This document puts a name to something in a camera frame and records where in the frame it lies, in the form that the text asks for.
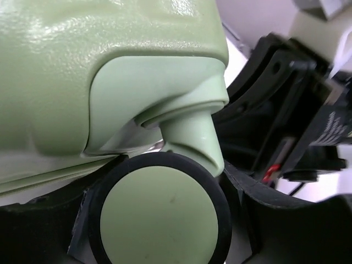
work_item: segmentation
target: black plastic part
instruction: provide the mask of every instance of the black plastic part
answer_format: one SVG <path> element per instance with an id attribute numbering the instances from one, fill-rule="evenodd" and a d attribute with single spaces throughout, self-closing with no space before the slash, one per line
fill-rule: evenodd
<path id="1" fill-rule="evenodd" d="M 50 194 L 0 207 L 1 264 L 79 264 L 67 250 L 84 192 L 125 157 Z"/>
<path id="2" fill-rule="evenodd" d="M 231 241 L 231 218 L 225 195 L 215 178 L 203 166 L 187 157 L 170 152 L 154 152 L 133 157 L 111 170 L 95 188 L 89 208 L 88 234 L 97 263 L 111 264 L 100 235 L 101 210 L 107 195 L 123 177 L 137 169 L 150 166 L 170 167 L 182 171 L 195 179 L 208 193 L 218 218 L 218 240 L 209 264 L 223 264 Z"/>
<path id="3" fill-rule="evenodd" d="M 352 261 L 351 195 L 303 201 L 269 188 L 228 162 L 220 185 L 233 218 L 227 264 Z"/>
<path id="4" fill-rule="evenodd" d="M 329 80 L 330 69 L 295 39 L 262 37 L 228 87 L 229 105 L 213 115 L 225 159 L 255 179 L 273 165 L 280 165 L 279 178 L 345 168 L 344 160 L 329 153 L 350 140 L 352 113 L 346 84 Z M 309 160 L 313 152 L 321 155 Z M 302 180 L 312 181 L 304 175 L 309 174 L 300 174 Z"/>
<path id="5" fill-rule="evenodd" d="M 318 173 L 315 170 L 295 170 L 285 173 L 283 178 L 290 182 L 315 183 L 318 181 Z"/>

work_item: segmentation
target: textured plastic surface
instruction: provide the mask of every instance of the textured plastic surface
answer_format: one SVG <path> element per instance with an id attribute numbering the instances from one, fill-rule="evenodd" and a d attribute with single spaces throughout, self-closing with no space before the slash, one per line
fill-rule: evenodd
<path id="1" fill-rule="evenodd" d="M 113 264 L 206 264 L 217 238 L 208 194 L 173 168 L 135 170 L 115 185 L 102 209 L 101 239 Z"/>
<path id="2" fill-rule="evenodd" d="M 32 177 L 22 186 L 97 159 L 80 155 L 90 85 L 111 59 L 228 58 L 214 0 L 1 1 L 0 50 L 0 184 Z"/>
<path id="3" fill-rule="evenodd" d="M 331 76 L 340 70 L 352 72 L 352 6 L 331 21 L 298 12 L 290 36 L 332 62 Z"/>
<path id="4" fill-rule="evenodd" d="M 206 57 L 126 56 L 108 62 L 92 83 L 85 153 L 136 151 L 159 141 L 162 132 L 168 150 L 219 175 L 224 165 L 211 114 L 229 100 L 224 71 L 223 62 Z"/>

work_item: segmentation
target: black rubber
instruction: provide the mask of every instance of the black rubber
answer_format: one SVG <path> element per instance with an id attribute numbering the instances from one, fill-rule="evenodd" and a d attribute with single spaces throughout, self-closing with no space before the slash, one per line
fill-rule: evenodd
<path id="1" fill-rule="evenodd" d="M 100 217 L 104 201 L 110 190 L 129 173 L 150 166 L 163 166 L 182 171 L 195 179 L 208 193 L 214 204 L 218 219 L 218 239 L 214 253 L 208 264 L 223 264 L 228 255 L 232 238 L 232 223 L 226 197 L 215 178 L 197 162 L 170 152 L 154 152 L 139 155 L 124 161 L 112 169 L 95 188 L 89 208 L 89 242 L 98 264 L 111 263 L 101 240 Z"/>

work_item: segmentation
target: wheel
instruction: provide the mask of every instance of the wheel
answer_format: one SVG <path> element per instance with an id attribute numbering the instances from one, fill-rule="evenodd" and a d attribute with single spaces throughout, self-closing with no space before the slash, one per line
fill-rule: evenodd
<path id="1" fill-rule="evenodd" d="M 88 233 L 98 264 L 223 264 L 229 206 L 215 178 L 166 152 L 128 159 L 95 188 Z"/>

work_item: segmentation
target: white surface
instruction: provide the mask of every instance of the white surface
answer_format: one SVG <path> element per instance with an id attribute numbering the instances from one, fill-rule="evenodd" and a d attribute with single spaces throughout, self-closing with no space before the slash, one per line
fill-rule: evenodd
<path id="1" fill-rule="evenodd" d="M 352 70 L 346 68 L 352 57 L 352 6 L 328 22 L 298 12 L 289 36 L 331 62 L 331 76 L 341 69 Z"/>
<path id="2" fill-rule="evenodd" d="M 243 66 L 247 62 L 247 58 L 243 56 L 241 52 L 231 43 L 231 41 L 227 38 L 227 46 L 229 48 L 229 64 L 227 69 L 225 70 L 225 83 L 226 87 L 228 87 L 236 76 L 240 73 Z"/>
<path id="3" fill-rule="evenodd" d="M 352 193 L 352 146 L 341 145 L 338 148 L 340 157 L 347 160 L 348 169 L 339 173 L 338 193 Z"/>

